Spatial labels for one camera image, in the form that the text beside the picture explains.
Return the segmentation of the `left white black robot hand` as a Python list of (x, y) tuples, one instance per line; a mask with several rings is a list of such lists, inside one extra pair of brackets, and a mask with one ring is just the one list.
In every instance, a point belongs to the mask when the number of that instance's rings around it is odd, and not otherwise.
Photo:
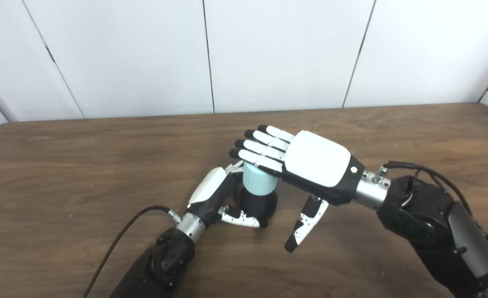
[(226, 168), (212, 169), (189, 199), (186, 214), (196, 217), (204, 230), (223, 221), (249, 228), (266, 228), (268, 221), (247, 214), (244, 210), (224, 205), (224, 202), (243, 173), (243, 161)]

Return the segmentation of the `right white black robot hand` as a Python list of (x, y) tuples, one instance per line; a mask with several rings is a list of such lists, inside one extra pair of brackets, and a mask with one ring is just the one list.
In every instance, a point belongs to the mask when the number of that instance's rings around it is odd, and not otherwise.
[(293, 252), (321, 220), (328, 207), (355, 196), (365, 166), (342, 145), (310, 131), (293, 135), (274, 126), (246, 130), (229, 156), (309, 193), (285, 250)]

